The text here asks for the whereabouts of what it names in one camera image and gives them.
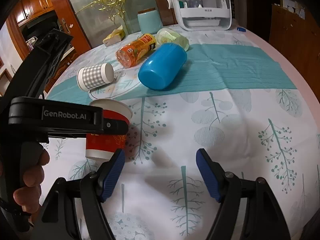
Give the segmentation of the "person's left hand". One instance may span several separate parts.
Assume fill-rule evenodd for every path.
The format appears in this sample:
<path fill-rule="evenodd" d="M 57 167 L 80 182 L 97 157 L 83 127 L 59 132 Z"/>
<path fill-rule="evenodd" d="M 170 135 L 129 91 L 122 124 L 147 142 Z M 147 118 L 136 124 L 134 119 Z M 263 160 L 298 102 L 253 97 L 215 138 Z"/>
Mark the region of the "person's left hand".
<path fill-rule="evenodd" d="M 43 149 L 39 161 L 35 166 L 27 169 L 23 174 L 24 187 L 13 193 L 15 202 L 24 212 L 36 217 L 40 209 L 41 183 L 44 181 L 43 166 L 50 161 L 49 153 Z"/>

